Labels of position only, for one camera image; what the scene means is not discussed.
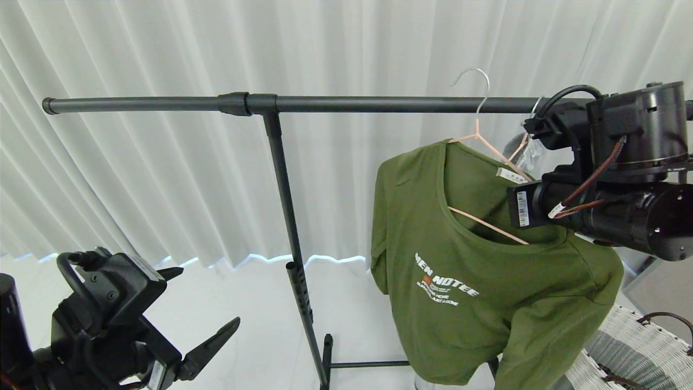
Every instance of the vertical pole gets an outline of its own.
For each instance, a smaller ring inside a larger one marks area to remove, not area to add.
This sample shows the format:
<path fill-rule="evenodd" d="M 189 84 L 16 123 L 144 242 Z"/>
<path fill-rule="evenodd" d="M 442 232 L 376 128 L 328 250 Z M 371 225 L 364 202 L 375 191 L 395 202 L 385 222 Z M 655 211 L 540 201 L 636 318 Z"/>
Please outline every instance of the vertical pole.
<path fill-rule="evenodd" d="M 299 232 L 296 226 L 294 204 L 291 199 L 291 187 L 289 186 L 289 174 L 286 169 L 284 146 L 281 141 L 279 114 L 276 112 L 266 112 L 263 113 L 262 116 L 265 121 L 267 137 L 270 140 L 270 150 L 272 152 L 272 160 L 274 161 L 274 173 L 277 175 L 281 208 L 284 212 L 284 221 L 286 223 L 286 230 L 289 234 L 289 245 L 291 246 L 291 254 L 293 257 L 293 261 L 286 264 L 286 271 L 289 275 L 292 291 L 294 291 L 296 304 L 301 314 L 301 322 L 306 331 L 308 347 L 310 348 L 310 354 L 313 356 L 315 370 L 320 379 L 320 389 L 327 390 L 329 388 L 329 382 L 320 357 L 320 349 L 315 339 L 315 329 L 313 329 L 313 311 L 310 308 L 310 300 L 308 298 L 308 285 L 306 284 L 303 257 L 301 256 Z"/>

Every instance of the neckline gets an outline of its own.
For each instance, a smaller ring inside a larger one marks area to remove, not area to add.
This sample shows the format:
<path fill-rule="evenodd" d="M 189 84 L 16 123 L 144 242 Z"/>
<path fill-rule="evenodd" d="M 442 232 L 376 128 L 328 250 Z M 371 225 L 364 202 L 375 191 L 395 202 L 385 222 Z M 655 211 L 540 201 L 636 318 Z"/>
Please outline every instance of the neckline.
<path fill-rule="evenodd" d="M 483 237 L 477 236 L 474 234 L 472 231 L 469 229 L 465 228 L 460 222 L 458 222 L 455 219 L 455 216 L 453 215 L 453 212 L 451 212 L 448 209 L 448 201 L 445 197 L 445 158 L 447 154 L 447 148 L 448 148 L 448 141 L 449 139 L 446 139 L 442 142 L 439 143 L 439 150 L 438 150 L 438 162 L 436 166 L 436 195 L 438 198 L 438 204 L 440 205 L 441 212 L 443 213 L 445 220 L 462 236 L 465 236 L 466 238 L 473 240 L 477 244 L 481 244 L 483 246 L 486 246 L 487 248 L 493 249 L 495 251 L 502 251 L 506 253 L 539 253 L 543 251 L 548 251 L 550 249 L 556 248 L 557 246 L 560 246 L 561 244 L 565 243 L 566 239 L 568 238 L 568 231 L 567 229 L 561 227 L 561 226 L 556 226 L 556 239 L 553 241 L 549 242 L 543 242 L 539 244 L 529 244 L 529 245 L 511 245 L 511 244 L 501 244 L 495 241 L 491 241 L 488 239 L 485 239 Z M 455 142 L 452 146 L 457 147 L 460 151 L 463 153 L 466 153 L 470 155 L 473 158 L 478 158 L 482 160 L 485 163 L 491 164 L 495 167 L 504 167 L 505 165 L 492 160 L 491 158 L 488 158 L 487 156 L 478 153 L 477 151 L 466 148 L 463 145 L 460 145 L 459 142 Z"/>

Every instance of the clothes hanger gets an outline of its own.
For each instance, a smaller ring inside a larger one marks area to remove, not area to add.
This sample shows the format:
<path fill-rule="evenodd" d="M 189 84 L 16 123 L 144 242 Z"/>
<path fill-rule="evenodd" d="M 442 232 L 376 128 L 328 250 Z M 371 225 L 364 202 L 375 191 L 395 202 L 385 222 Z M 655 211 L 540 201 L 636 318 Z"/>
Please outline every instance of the clothes hanger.
<path fill-rule="evenodd" d="M 528 176 L 525 172 L 522 171 L 522 169 L 518 168 L 515 164 L 513 164 L 512 161 L 510 161 L 509 159 L 507 159 L 507 158 L 503 155 L 503 153 L 499 152 L 498 149 L 494 148 L 493 145 L 491 145 L 488 141 L 486 141 L 486 138 L 484 138 L 484 137 L 481 135 L 481 132 L 479 131 L 479 111 L 481 110 L 481 106 L 484 105 L 484 103 L 486 102 L 486 100 L 489 98 L 489 94 L 491 93 L 491 81 L 489 80 L 489 75 L 486 74 L 485 71 L 482 71 L 482 70 L 479 69 L 479 68 L 469 68 L 469 69 L 465 69 L 464 71 L 462 71 L 462 73 L 459 74 L 459 76 L 457 77 L 457 80 L 455 80 L 454 83 L 450 84 L 450 86 L 451 86 L 451 87 L 454 87 L 454 86 L 457 84 L 457 82 L 462 78 L 462 76 L 463 76 L 466 72 L 468 72 L 468 71 L 473 71 L 473 70 L 481 72 L 481 74 L 483 74 L 484 77 L 486 78 L 486 96 L 484 96 L 484 99 L 481 100 L 481 103 L 480 103 L 479 106 L 477 107 L 477 111 L 476 111 L 476 121 L 475 121 L 475 127 L 476 127 L 476 129 L 475 129 L 475 131 L 474 131 L 474 134 L 472 134 L 472 135 L 465 135 L 464 137 L 460 137 L 460 138 L 452 138 L 450 141 L 448 141 L 448 143 L 452 144 L 452 143 L 454 143 L 454 142 L 461 142 L 461 141 L 464 141 L 465 139 L 473 139 L 473 138 L 478 139 L 478 140 L 480 140 L 487 148 L 489 148 L 490 151 L 492 151 L 496 156 L 498 156 L 508 167 L 511 167 L 511 168 L 513 169 L 513 171 L 515 171 L 518 175 L 522 176 L 527 182 L 533 181 L 531 178 L 529 178 L 529 176 Z"/>
<path fill-rule="evenodd" d="M 541 95 L 541 96 L 539 97 L 539 99 L 536 100 L 536 103 L 534 104 L 534 107 L 532 107 L 532 112 L 529 113 L 529 118 L 528 118 L 528 119 L 532 118 L 532 115 L 534 115 L 534 111 L 536 110 L 536 106 L 539 105 L 539 102 L 541 101 L 541 99 L 544 99 L 544 95 Z M 522 150 L 522 148 L 524 148 L 525 145 L 527 144 L 527 138 L 529 138 L 529 133 L 525 131 L 525 135 L 522 137 L 522 141 L 520 141 L 520 146 L 518 146 L 518 148 L 515 149 L 515 151 L 513 152 L 513 154 L 511 154 L 510 157 L 508 157 L 508 160 L 512 161 L 512 160 L 515 158 L 515 156 L 516 156 L 518 153 L 520 153 L 520 151 Z"/>
<path fill-rule="evenodd" d="M 470 139 L 470 138 L 477 138 L 477 139 L 480 139 L 480 140 L 486 145 L 486 147 L 488 147 L 489 149 L 491 149 L 492 151 L 494 151 L 495 154 L 499 155 L 499 156 L 501 157 L 501 159 L 503 160 L 503 162 L 505 162 L 506 164 L 508 164 L 508 166 L 510 166 L 511 168 L 513 168 L 517 173 L 519 173 L 520 175 L 522 175 L 522 177 L 526 178 L 528 182 L 532 181 L 532 180 L 529 179 L 529 177 L 527 177 L 527 174 L 526 174 L 526 173 L 522 172 L 522 170 L 520 170 L 517 166 L 515 166 L 515 164 L 513 164 L 510 160 L 506 159 L 505 156 L 503 156 L 503 154 L 501 154 L 500 152 L 498 152 L 498 151 L 497 151 L 490 143 L 488 143 L 488 142 L 481 136 L 481 134 L 479 133 L 479 111 L 481 110 L 481 106 L 484 104 L 484 102 L 489 98 L 489 93 L 491 92 L 491 81 L 489 80 L 489 75 L 487 75 L 486 72 L 482 71 L 482 70 L 479 69 L 479 68 L 470 68 L 470 69 L 467 69 L 467 70 L 463 71 L 462 73 L 460 73 L 459 76 L 457 77 L 457 80 L 451 85 L 451 87 L 454 86 L 455 84 L 457 84 L 457 81 L 459 81 L 459 79 L 462 77 L 462 75 L 465 74 L 466 72 L 470 71 L 470 70 L 480 71 L 480 72 L 484 75 L 484 77 L 486 77 L 486 96 L 485 96 L 484 99 L 481 101 L 481 103 L 479 104 L 479 107 L 477 107 L 477 111 L 476 111 L 476 114 L 477 114 L 477 117 L 476 117 L 476 131 L 475 131 L 475 133 L 472 134 L 472 135 L 467 135 L 467 136 L 465 136 L 465 137 L 460 137 L 460 138 L 453 138 L 453 139 L 451 139 L 448 143 L 451 144 L 451 143 L 453 143 L 453 142 L 460 142 L 460 141 L 464 141 L 465 139 Z M 503 229 L 497 228 L 497 227 L 491 225 L 490 223 L 488 223 L 488 222 L 486 222 L 486 221 L 483 221 L 483 220 L 481 220 L 481 219 L 479 219 L 479 218 L 477 218 L 477 217 L 474 217 L 472 214 L 469 214 L 468 212 L 464 212 L 464 211 L 458 210 L 458 209 L 456 209 L 456 208 L 454 208 L 454 207 L 451 207 L 451 206 L 448 206 L 448 209 L 449 209 L 450 211 L 452 211 L 452 212 L 458 213 L 458 214 L 460 214 L 460 215 L 464 215 L 465 217 L 467 217 L 467 218 L 469 218 L 469 219 L 472 219 L 473 221 L 475 221 L 475 222 L 477 222 L 477 223 L 481 223 L 483 226 L 486 226 L 487 228 L 492 229 L 493 231 L 498 232 L 498 233 L 504 235 L 505 237 L 508 237 L 508 238 L 510 238 L 510 239 L 512 239 L 512 240 L 514 240 L 514 241 L 516 241 L 516 242 L 519 242 L 519 243 L 522 244 L 522 245 L 529 245 L 529 242 L 527 242 L 527 241 L 525 241 L 525 240 L 523 240 L 523 239 L 521 239 L 521 238 L 519 238 L 519 237 L 516 237 L 516 236 L 514 236 L 514 235 L 512 235 L 512 234 L 510 234 L 510 233 L 508 233 L 508 232 L 506 232 L 506 231 L 503 230 Z"/>

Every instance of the clothes rack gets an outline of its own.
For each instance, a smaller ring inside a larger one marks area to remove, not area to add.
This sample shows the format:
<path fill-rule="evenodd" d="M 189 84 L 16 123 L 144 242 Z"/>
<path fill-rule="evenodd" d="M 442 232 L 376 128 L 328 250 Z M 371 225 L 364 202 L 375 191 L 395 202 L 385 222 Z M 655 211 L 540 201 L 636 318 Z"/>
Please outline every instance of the clothes rack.
<path fill-rule="evenodd" d="M 286 157 L 281 141 L 280 112 L 418 112 L 418 113 L 475 113 L 482 97 L 412 97 L 412 96 L 278 96 L 276 94 L 250 94 L 232 92 L 212 97 L 119 97 L 93 99 L 53 99 L 42 102 L 46 113 L 64 112 L 115 112 L 115 111 L 219 111 L 241 117 L 261 115 L 264 119 L 270 143 L 274 172 L 277 176 L 279 196 L 291 247 L 292 261 L 286 264 L 301 322 L 313 356 L 320 390 L 329 390 L 332 369 L 384 366 L 407 366 L 409 362 L 332 362 L 334 340 L 326 334 L 323 353 L 320 355 L 315 330 L 313 310 L 310 308 L 308 285 L 301 253 L 299 232 L 296 225 L 291 187 L 286 168 Z M 541 99 L 543 105 L 549 98 Z M 561 99 L 585 105 L 592 99 Z M 489 97 L 481 107 L 482 113 L 529 114 L 536 97 Z M 489 362 L 492 374 L 498 370 L 498 360 Z"/>

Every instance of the white floor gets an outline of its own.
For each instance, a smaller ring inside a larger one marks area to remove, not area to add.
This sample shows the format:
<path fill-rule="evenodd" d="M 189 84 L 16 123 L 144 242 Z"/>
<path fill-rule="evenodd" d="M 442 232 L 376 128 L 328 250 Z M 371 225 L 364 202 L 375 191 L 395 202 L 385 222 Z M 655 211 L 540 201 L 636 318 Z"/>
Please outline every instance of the white floor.
<path fill-rule="evenodd" d="M 33 257 L 14 261 L 5 256 L 0 271 L 17 280 L 31 348 L 47 346 L 53 310 L 70 293 L 55 260 L 39 264 Z M 318 260 L 306 272 L 319 347 L 322 350 L 322 339 L 330 332 L 334 362 L 406 359 L 389 301 L 363 262 Z M 618 303 L 632 307 L 622 296 Z M 241 317 L 237 334 L 202 373 L 171 389 L 319 388 L 283 262 L 251 261 L 236 270 L 226 264 L 212 269 L 190 264 L 146 316 L 183 354 Z M 413 389 L 414 372 L 410 367 L 346 368 L 334 370 L 331 383 L 332 390 Z M 486 366 L 464 387 L 492 388 Z"/>

